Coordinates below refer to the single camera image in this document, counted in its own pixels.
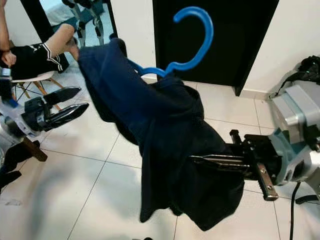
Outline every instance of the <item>black door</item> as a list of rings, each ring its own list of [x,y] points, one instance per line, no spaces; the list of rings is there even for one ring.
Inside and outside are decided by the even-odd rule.
[[[153,0],[157,67],[187,62],[199,50],[205,31],[202,22],[173,16],[197,6],[211,16],[211,48],[194,69],[176,74],[185,81],[229,85],[242,89],[275,12],[278,0]]]

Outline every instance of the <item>white chair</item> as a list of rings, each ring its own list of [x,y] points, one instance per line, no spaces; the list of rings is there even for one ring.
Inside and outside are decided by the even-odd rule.
[[[40,81],[50,81],[54,84],[56,84],[57,86],[59,86],[60,88],[63,88],[63,86],[58,83],[56,80],[54,80],[52,78],[52,76],[55,74],[55,71],[48,71],[42,74],[39,74],[37,77],[34,78],[29,78],[29,79],[21,79],[21,80],[13,80],[13,83],[17,83],[20,85],[20,87],[22,88],[22,90],[24,90],[24,94],[26,95],[27,98],[30,98],[28,92],[26,91],[25,87],[24,87],[24,83],[30,83],[33,82],[33,84],[40,90],[40,92],[43,95],[47,95],[48,93],[45,91],[45,89],[42,87],[42,85],[40,84]],[[60,111],[61,108],[58,105],[55,105],[55,107]]]

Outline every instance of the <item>hanger hook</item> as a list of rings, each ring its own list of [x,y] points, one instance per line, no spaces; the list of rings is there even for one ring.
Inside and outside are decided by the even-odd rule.
[[[165,74],[171,73],[173,70],[189,70],[194,68],[198,63],[206,55],[207,51],[209,50],[212,40],[214,38],[214,25],[209,14],[202,8],[197,6],[189,6],[181,9],[176,15],[173,17],[173,21],[175,23],[179,23],[182,19],[188,16],[196,16],[203,22],[204,29],[205,29],[205,37],[202,46],[200,47],[199,51],[190,61],[186,63],[179,63],[179,62],[171,62],[165,70]]]

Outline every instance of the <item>black shorts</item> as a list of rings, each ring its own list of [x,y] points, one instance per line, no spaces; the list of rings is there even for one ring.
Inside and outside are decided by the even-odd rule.
[[[11,66],[13,80],[24,80],[35,78],[39,74],[50,71],[63,72],[60,57],[52,57],[51,51],[45,43],[28,46],[15,46],[10,49],[16,55],[16,63]],[[0,66],[8,67],[3,61]]]

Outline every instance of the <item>plastic hanger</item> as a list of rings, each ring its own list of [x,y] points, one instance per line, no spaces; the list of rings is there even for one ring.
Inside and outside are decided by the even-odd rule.
[[[196,65],[198,65],[198,63],[201,62],[201,60],[204,58],[207,51],[209,50],[212,40],[214,38],[214,25],[211,21],[209,14],[204,9],[197,6],[188,6],[181,9],[173,17],[173,21],[175,23],[179,23],[182,19],[188,16],[196,16],[199,19],[201,19],[205,29],[204,42],[200,47],[199,51],[193,57],[193,59],[191,59],[186,63],[179,63],[176,61],[171,62],[166,68],[166,70],[162,70],[157,67],[143,68],[137,63],[129,60],[129,63],[131,64],[131,66],[138,72],[140,76],[145,74],[157,74],[161,77],[165,77],[167,74],[171,73],[173,70],[186,71],[194,68]]]

